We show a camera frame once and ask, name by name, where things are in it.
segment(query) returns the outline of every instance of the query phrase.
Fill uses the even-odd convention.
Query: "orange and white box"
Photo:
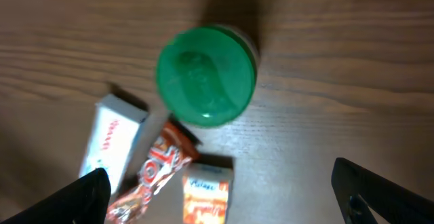
[[[224,224],[229,207],[233,171],[191,164],[182,178],[185,224]]]

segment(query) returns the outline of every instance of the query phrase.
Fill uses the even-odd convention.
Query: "wooden table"
[[[77,178],[113,86],[151,112],[134,174],[167,117],[160,50],[211,22],[262,56],[241,117],[190,127],[200,151],[235,158],[228,223],[343,223],[336,157],[434,199],[434,0],[0,0],[0,13],[0,194],[18,206],[3,218]],[[178,175],[140,223],[181,216]]]

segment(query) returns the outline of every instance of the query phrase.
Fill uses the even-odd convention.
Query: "red candy wrapper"
[[[139,218],[175,172],[198,157],[191,140],[168,122],[138,173],[139,185],[108,207],[106,219],[116,224],[130,224]]]

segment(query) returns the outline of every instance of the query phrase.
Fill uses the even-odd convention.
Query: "round green object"
[[[223,125],[252,98],[256,57],[253,45],[229,28],[187,30],[160,54],[158,91],[178,119],[202,127]]]

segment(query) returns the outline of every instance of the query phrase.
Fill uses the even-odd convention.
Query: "green cap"
[[[164,103],[178,119],[197,126],[235,119],[249,104],[256,83],[252,49],[223,26],[177,35],[158,60],[157,85]]]

